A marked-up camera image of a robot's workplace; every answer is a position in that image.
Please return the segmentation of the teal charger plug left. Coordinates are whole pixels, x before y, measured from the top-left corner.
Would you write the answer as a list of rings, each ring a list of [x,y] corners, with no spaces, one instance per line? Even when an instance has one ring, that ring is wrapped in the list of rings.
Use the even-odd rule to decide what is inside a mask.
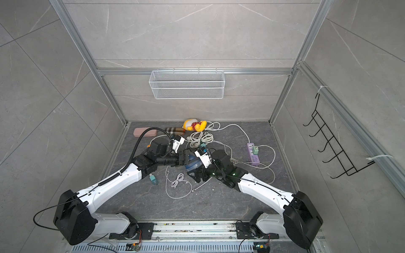
[[[156,179],[156,177],[153,174],[149,175],[149,179],[152,182],[153,185],[158,185],[158,180]]]

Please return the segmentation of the green usb charger cube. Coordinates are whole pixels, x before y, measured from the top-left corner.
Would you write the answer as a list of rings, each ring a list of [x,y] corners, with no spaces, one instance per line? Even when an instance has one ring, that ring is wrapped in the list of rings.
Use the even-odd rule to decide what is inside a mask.
[[[259,147],[258,147],[258,146],[253,146],[253,147],[252,147],[252,152],[253,152],[254,155],[258,155],[258,153],[259,153]]]

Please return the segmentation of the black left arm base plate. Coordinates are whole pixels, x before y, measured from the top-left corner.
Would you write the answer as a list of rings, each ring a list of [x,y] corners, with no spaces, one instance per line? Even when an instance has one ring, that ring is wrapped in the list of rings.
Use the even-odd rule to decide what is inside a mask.
[[[118,240],[150,240],[152,238],[155,224],[153,222],[137,223],[130,227],[123,234],[110,234],[109,239]]]

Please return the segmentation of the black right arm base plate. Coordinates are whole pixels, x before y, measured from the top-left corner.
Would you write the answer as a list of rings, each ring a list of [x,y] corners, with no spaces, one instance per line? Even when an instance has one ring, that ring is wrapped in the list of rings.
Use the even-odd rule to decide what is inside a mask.
[[[250,222],[235,222],[236,233],[238,239],[279,239],[278,234],[261,232],[256,225],[251,225]]]

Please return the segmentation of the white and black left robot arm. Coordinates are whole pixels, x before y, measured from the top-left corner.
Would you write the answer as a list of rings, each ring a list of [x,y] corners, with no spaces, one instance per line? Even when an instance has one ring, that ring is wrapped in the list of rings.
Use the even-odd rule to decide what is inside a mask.
[[[188,154],[179,151],[185,139],[179,135],[164,133],[166,138],[158,138],[141,154],[135,152],[140,144],[137,141],[128,162],[114,174],[78,192],[68,190],[54,206],[53,223],[66,241],[74,246],[91,236],[117,234],[126,239],[138,236],[138,221],[128,212],[118,214],[98,214],[97,210],[133,183],[155,172],[159,166],[183,166]]]

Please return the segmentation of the purple power strip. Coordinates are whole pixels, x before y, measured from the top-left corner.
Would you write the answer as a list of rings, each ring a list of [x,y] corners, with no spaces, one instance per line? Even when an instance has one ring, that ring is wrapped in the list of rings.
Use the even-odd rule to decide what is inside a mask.
[[[259,148],[258,146],[256,146],[254,143],[248,143],[247,144],[247,150],[248,150],[248,154],[250,157],[250,164],[253,166],[257,166],[260,163],[259,157],[258,157],[258,153],[259,153]]]

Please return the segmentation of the pink rectangular case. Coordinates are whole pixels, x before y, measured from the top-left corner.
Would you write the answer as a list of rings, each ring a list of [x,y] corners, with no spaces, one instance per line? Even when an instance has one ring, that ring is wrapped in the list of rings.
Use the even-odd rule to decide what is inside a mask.
[[[148,128],[135,128],[134,137],[139,138]],[[149,130],[144,137],[155,137],[157,136],[157,130]]]

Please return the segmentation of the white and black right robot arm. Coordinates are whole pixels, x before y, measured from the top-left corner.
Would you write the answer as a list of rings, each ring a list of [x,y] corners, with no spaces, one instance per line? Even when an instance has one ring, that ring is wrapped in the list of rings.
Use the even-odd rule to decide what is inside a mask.
[[[250,221],[254,237],[278,234],[289,237],[303,249],[310,250],[312,242],[323,225],[323,219],[310,198],[303,192],[291,193],[277,189],[231,162],[224,150],[185,151],[185,167],[196,181],[216,178],[224,185],[250,195],[279,214],[259,211]]]

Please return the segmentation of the yellow duck plush toy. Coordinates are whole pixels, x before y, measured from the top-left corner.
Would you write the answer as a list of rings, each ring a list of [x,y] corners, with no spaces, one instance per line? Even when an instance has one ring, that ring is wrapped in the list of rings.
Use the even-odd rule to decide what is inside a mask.
[[[207,127],[207,121],[199,121],[197,119],[188,119],[184,122],[182,128],[186,131],[202,132]]]

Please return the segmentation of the brown plaid pouch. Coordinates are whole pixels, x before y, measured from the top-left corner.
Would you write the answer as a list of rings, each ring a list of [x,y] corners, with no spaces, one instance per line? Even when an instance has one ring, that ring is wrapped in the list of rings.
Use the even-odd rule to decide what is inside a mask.
[[[182,136],[186,133],[185,129],[178,127],[168,127],[165,128],[165,131],[170,135],[179,135],[179,136]]]

